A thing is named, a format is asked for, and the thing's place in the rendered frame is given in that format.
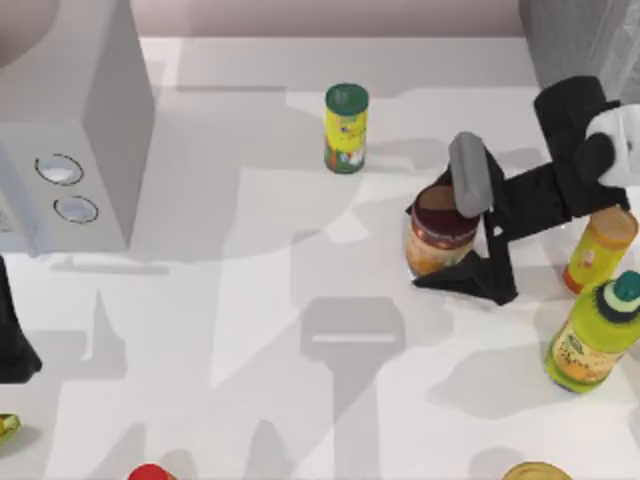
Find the jar with dark red lid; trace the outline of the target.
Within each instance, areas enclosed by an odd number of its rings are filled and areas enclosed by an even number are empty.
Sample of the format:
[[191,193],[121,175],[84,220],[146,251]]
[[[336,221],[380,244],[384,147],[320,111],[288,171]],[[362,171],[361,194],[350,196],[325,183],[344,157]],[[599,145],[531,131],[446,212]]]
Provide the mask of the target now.
[[472,249],[479,216],[467,218],[456,207],[452,185],[424,188],[408,208],[406,259],[415,276],[459,263]]

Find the yellow and orange bottle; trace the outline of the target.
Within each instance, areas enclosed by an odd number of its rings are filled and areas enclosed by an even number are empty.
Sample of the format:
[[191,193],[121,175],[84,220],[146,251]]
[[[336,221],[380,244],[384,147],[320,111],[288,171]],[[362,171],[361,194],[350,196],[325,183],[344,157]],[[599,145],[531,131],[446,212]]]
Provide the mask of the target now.
[[564,269],[566,286],[579,294],[586,286],[609,280],[638,229],[634,215],[618,205],[592,214]]

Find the yellow can with green lid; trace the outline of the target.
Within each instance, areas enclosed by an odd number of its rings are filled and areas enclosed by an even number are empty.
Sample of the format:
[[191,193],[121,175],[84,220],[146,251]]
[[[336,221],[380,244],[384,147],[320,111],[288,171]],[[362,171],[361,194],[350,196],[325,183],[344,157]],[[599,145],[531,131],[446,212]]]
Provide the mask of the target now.
[[359,84],[332,85],[325,94],[324,161],[337,174],[358,172],[366,159],[369,93]]

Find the yellow-green bottle with green cap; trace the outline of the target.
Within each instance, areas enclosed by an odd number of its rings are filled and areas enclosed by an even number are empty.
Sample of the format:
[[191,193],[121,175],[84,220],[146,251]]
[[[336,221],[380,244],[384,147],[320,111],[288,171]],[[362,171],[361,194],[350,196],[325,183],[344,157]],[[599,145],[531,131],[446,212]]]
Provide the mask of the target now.
[[585,393],[601,385],[640,340],[640,273],[632,270],[586,286],[548,347],[544,366],[562,388]]

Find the grey cabinet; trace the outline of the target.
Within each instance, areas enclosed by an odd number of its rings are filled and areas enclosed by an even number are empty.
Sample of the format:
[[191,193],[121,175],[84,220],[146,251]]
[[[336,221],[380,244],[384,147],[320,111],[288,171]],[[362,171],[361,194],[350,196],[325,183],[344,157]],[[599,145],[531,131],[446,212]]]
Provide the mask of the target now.
[[640,104],[640,0],[519,0],[540,87],[577,75]]

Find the small microwave knob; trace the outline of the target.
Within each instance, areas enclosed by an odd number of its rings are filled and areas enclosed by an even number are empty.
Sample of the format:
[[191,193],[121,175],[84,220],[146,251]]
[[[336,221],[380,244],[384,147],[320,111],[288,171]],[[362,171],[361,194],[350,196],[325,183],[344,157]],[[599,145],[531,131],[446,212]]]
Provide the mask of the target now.
[[71,196],[53,202],[54,211],[63,220],[74,224],[94,222],[99,216],[96,204],[82,196]]

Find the red lid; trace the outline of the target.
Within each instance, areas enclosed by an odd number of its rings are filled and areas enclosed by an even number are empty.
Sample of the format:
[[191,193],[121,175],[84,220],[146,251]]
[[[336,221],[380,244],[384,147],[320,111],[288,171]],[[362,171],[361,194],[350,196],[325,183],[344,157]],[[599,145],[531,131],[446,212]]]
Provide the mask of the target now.
[[126,480],[177,480],[168,470],[155,463],[136,466]]

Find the pale microwave oven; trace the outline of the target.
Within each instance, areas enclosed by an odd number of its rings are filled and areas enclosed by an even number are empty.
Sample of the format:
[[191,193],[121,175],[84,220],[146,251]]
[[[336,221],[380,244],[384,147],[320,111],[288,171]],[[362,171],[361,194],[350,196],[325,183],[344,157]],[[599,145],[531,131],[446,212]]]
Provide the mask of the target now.
[[[130,0],[0,0],[0,253],[127,250],[154,118]],[[35,160],[55,153],[83,179],[41,178]],[[98,218],[60,218],[71,196]]]

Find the large microwave knob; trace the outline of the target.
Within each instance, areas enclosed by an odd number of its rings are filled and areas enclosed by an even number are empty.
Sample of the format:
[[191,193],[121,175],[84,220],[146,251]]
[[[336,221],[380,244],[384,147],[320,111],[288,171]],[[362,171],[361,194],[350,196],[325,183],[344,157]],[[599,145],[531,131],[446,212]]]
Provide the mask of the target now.
[[37,158],[35,170],[41,178],[59,186],[74,185],[84,177],[84,170],[75,159],[59,153]]

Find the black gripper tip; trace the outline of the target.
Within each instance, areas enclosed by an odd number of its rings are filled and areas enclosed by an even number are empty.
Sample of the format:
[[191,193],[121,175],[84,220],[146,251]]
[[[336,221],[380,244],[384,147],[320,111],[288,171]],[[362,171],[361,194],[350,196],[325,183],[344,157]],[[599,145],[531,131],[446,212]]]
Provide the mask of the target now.
[[42,366],[20,326],[6,264],[0,255],[0,385],[27,383]]

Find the yellow-green packet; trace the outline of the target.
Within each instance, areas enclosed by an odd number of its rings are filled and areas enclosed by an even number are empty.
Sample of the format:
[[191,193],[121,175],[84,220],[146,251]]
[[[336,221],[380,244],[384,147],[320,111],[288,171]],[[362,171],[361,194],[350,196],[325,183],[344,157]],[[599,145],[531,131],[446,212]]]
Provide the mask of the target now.
[[20,417],[13,413],[0,413],[0,446],[8,442],[22,427]]

